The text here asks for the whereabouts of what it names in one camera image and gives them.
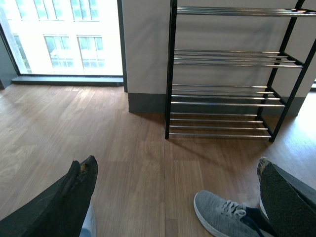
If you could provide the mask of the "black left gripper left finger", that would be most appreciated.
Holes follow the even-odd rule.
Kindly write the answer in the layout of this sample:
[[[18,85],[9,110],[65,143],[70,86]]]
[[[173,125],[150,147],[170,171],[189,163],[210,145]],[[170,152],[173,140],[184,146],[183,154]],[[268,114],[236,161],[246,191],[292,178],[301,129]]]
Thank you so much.
[[[2,237],[78,237],[98,175],[94,156],[73,161],[68,173],[0,222]]]

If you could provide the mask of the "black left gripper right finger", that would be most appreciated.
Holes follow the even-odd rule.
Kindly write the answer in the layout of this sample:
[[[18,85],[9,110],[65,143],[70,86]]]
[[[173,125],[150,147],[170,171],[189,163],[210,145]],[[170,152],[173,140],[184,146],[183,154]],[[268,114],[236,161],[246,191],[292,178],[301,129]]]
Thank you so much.
[[[259,159],[260,206],[279,237],[316,235],[316,190],[266,157]]]

